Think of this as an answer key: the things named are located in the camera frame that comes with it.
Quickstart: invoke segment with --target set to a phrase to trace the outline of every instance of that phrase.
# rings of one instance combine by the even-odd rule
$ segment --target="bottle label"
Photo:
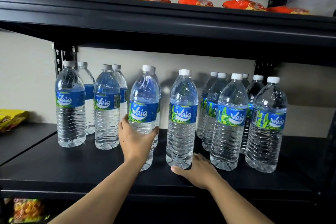
[[[252,123],[258,127],[267,130],[283,130],[285,126],[286,113],[271,113],[263,110],[253,110]]]
[[[253,112],[253,103],[249,103],[248,106],[247,106],[246,118],[251,118],[252,117],[252,112]]]
[[[244,126],[246,111],[247,108],[231,108],[225,105],[218,105],[217,121],[233,127]]]
[[[214,102],[207,101],[207,115],[216,118],[218,105]]]
[[[158,103],[158,105],[157,105],[157,113],[160,112],[160,105],[161,105],[161,98],[160,98],[159,103]]]
[[[205,96],[201,97],[201,108],[207,109],[207,98]]]
[[[127,101],[127,88],[120,88],[120,103]]]
[[[146,123],[156,120],[156,113],[158,111],[158,103],[147,104],[137,101],[131,101],[129,105],[128,120]]]
[[[113,110],[120,107],[120,95],[95,93],[93,104],[95,110]]]
[[[176,123],[191,124],[196,122],[197,105],[174,105],[170,103],[169,120]]]
[[[56,106],[74,108],[85,104],[85,91],[63,92],[56,91]]]
[[[84,84],[85,100],[93,99],[93,84]]]

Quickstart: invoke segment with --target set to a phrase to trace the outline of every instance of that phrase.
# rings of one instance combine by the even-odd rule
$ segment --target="top shelf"
[[[335,18],[137,0],[0,0],[0,28],[60,44],[247,59],[275,59],[280,45],[280,61],[311,64],[293,52],[336,47]]]

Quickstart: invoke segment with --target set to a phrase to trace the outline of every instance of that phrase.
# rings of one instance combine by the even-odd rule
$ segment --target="hand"
[[[202,154],[193,154],[192,166],[189,170],[184,170],[178,166],[172,166],[170,169],[201,189],[209,190],[214,181],[223,180],[210,160],[206,159]]]
[[[128,114],[126,114],[119,122],[118,132],[125,162],[136,159],[142,167],[147,160],[154,137],[159,132],[159,127],[156,126],[149,134],[139,133],[128,123]]]

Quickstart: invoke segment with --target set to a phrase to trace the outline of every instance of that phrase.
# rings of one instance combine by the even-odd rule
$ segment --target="forearm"
[[[273,223],[223,179],[212,181],[209,192],[228,224]]]
[[[113,223],[141,167],[136,159],[124,162],[86,196],[50,223]]]

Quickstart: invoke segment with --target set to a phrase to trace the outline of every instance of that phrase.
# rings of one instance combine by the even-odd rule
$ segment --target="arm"
[[[171,170],[188,179],[201,189],[207,189],[216,201],[228,224],[271,224],[273,223],[249,201],[236,192],[216,171],[209,160],[194,154],[190,170],[177,166]]]
[[[119,123],[119,140],[125,162],[87,195],[53,219],[51,224],[113,223],[128,191],[147,160],[159,129],[136,132],[125,116]]]

